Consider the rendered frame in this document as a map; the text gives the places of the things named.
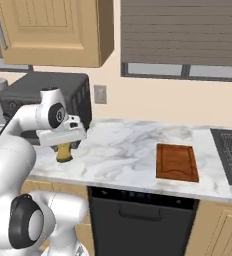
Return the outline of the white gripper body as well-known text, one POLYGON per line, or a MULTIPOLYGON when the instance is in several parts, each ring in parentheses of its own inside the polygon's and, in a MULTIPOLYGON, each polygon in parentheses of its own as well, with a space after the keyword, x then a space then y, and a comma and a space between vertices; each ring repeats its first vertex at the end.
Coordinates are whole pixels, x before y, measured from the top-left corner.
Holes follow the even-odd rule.
POLYGON ((86 132, 83 128, 74 128, 60 133, 55 133, 52 130, 37 130, 36 135, 42 147, 50 147, 81 141, 86 137, 86 132))

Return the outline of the yellow sponge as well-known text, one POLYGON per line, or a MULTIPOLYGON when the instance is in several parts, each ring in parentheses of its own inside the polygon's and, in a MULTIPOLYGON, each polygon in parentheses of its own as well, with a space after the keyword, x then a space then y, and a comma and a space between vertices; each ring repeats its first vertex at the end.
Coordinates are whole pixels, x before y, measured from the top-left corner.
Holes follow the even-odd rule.
POLYGON ((70 143, 65 143, 65 144, 60 144, 57 146, 57 157, 56 160, 59 163, 65 163, 68 161, 71 161, 73 159, 72 154, 71 154, 71 144, 70 143))

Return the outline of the brown wooden cutting board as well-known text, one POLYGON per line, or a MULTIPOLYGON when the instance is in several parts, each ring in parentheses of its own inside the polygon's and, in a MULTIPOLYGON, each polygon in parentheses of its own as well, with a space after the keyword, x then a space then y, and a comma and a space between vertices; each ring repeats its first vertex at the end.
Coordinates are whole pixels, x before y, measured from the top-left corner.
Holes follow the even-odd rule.
POLYGON ((158 143, 156 177, 198 183, 199 176, 193 148, 158 143))

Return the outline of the black dishwasher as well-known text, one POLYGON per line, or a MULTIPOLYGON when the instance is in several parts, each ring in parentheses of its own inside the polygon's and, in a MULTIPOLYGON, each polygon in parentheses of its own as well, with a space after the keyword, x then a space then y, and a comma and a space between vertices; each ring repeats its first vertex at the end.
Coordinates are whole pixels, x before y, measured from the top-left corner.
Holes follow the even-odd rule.
POLYGON ((136 191, 88 188, 95 256, 184 256, 197 199, 136 191), (160 221, 121 217, 120 204, 158 207, 160 221))

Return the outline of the window with grey blind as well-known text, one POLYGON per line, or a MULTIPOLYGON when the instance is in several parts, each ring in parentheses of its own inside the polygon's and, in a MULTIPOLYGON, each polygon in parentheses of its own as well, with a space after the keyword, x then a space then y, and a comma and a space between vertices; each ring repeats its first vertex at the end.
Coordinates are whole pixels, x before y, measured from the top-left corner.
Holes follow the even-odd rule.
POLYGON ((232 81, 232 0, 121 0, 124 77, 232 81))

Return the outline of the beige base cupboard door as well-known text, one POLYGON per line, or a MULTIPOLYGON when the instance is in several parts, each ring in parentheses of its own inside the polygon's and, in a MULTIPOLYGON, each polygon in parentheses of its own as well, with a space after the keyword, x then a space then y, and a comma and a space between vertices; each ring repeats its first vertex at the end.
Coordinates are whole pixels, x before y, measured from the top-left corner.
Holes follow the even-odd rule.
POLYGON ((232 204, 199 203, 185 256, 232 256, 232 204))

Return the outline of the grey wall socket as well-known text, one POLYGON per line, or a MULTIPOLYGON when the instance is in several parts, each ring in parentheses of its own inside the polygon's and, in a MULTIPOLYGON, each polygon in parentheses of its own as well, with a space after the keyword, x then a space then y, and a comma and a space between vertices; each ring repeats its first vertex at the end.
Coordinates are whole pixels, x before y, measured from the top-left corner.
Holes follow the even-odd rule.
POLYGON ((104 85, 94 86, 94 100, 96 104, 106 104, 107 103, 107 90, 104 85))

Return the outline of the beige wall cupboard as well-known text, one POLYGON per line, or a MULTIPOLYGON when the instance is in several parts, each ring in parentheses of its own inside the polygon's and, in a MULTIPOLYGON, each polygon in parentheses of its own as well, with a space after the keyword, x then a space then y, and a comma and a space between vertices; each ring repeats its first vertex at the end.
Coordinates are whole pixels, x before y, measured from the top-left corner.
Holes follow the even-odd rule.
POLYGON ((97 68, 114 50, 113 0, 0 0, 6 64, 97 68))

